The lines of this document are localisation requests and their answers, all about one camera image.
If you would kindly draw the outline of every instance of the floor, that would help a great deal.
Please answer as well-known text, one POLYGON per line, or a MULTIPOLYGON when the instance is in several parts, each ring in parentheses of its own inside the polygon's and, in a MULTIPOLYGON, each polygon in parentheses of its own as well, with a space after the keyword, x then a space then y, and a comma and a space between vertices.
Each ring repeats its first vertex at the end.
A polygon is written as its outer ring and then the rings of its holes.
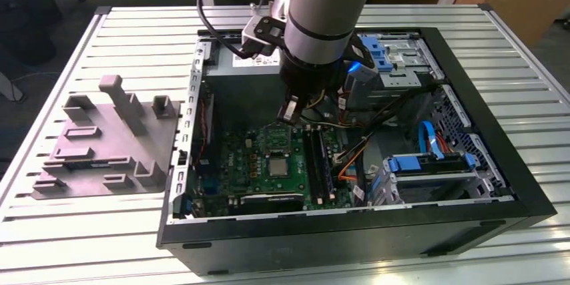
MULTIPOLYGON (((219 5, 247 5, 252 1, 258 2, 258 0, 216 0, 216 3, 219 5)), ((0 114, 9 116, 0 117, 0 177, 36 119, 57 80, 57 74, 65 67, 95 8, 100 5, 113 7, 195 5, 195 0, 87 0, 83 3, 76 0, 56 0, 56 2, 63 13, 63 20, 48 28, 57 48, 56 57, 44 65, 27 67, 9 58, 7 52, 0 48, 0 66, 3 66, 3 72, 8 78, 15 79, 23 75, 37 73, 15 82, 20 90, 28 94, 23 103, 12 103, 0 97, 0 114)), ((570 31, 563 30, 562 25, 555 23, 531 51, 563 87, 570 89, 570 31)))

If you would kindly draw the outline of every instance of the aluminum table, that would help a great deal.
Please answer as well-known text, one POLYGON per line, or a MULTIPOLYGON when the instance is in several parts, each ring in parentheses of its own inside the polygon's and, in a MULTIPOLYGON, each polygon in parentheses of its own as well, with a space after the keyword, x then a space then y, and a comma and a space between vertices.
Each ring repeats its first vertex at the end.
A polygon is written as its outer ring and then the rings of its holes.
MULTIPOLYGON (((248 7, 208 7, 242 28, 248 7)), ((0 183, 0 284, 521 284, 570 279, 570 96, 493 11, 478 6, 367 6, 362 27, 438 27, 518 148, 558 215, 459 256, 198 278, 155 248, 162 194, 36 201, 29 193, 67 115, 69 93, 119 74, 140 101, 183 99, 196 32, 194 7, 100 10, 0 183)))

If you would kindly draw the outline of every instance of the yellow wire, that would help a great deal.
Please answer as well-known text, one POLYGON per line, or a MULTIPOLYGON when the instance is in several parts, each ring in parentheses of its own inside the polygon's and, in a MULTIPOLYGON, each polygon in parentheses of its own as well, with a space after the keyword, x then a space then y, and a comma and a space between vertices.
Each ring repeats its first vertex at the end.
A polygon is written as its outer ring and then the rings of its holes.
POLYGON ((318 99, 312 104, 310 104, 310 105, 306 107, 306 109, 312 108, 314 106, 316 106, 316 105, 319 104, 319 102, 323 100, 323 98, 324 98, 324 90, 320 92, 319 99, 318 99))

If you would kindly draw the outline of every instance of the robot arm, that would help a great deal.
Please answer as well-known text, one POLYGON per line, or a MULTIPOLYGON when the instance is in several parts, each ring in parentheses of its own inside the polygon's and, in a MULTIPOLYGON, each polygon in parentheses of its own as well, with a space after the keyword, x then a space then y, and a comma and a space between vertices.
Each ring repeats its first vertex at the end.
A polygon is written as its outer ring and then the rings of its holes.
MULTIPOLYGON (((198 3, 200 12, 202 0, 198 3)), ((364 4, 366 0, 290 0, 288 4, 276 0, 271 16, 255 15, 250 20, 242 49, 231 50, 244 58, 271 55, 279 47, 280 78, 288 87, 280 121, 294 124, 310 95, 332 89, 331 81, 347 72, 362 81, 376 76, 370 51, 352 33, 364 4)))
POLYGON ((288 87, 279 120, 295 123, 311 94, 319 93, 352 62, 372 78, 376 65, 352 31, 366 0, 291 0, 284 27, 280 77, 288 87))

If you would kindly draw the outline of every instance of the blue clip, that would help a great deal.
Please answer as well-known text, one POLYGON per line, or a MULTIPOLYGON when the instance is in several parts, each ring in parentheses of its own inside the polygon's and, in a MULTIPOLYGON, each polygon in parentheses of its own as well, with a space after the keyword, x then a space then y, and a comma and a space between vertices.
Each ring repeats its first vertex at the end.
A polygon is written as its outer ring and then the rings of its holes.
POLYGON ((388 159, 388 166, 390 166, 390 171, 392 173, 395 173, 398 170, 400 170, 400 167, 398 166, 398 162, 395 161, 394 158, 388 159))
POLYGON ((400 170, 403 170, 403 171, 420 170, 422 169, 416 156, 398 156, 395 158, 395 161, 398 162, 398 166, 400 167, 400 170))
POLYGON ((376 37, 360 36, 363 45, 368 48, 371 52, 374 61, 376 62, 376 68, 379 72, 391 72, 394 70, 394 65, 386 59, 386 47, 382 45, 376 37))
POLYGON ((426 138, 424 138, 424 129, 427 131, 427 138, 430 139, 430 147, 431 152, 435 154, 435 158, 442 160, 445 158, 443 153, 439 150, 438 139, 435 137, 434 125, 430 121, 424 120, 419 123, 418 129, 418 144, 419 144, 419 152, 426 153, 426 138))
POLYGON ((477 167, 478 163, 473 154, 465 154, 465 161, 467 162, 470 169, 477 167))

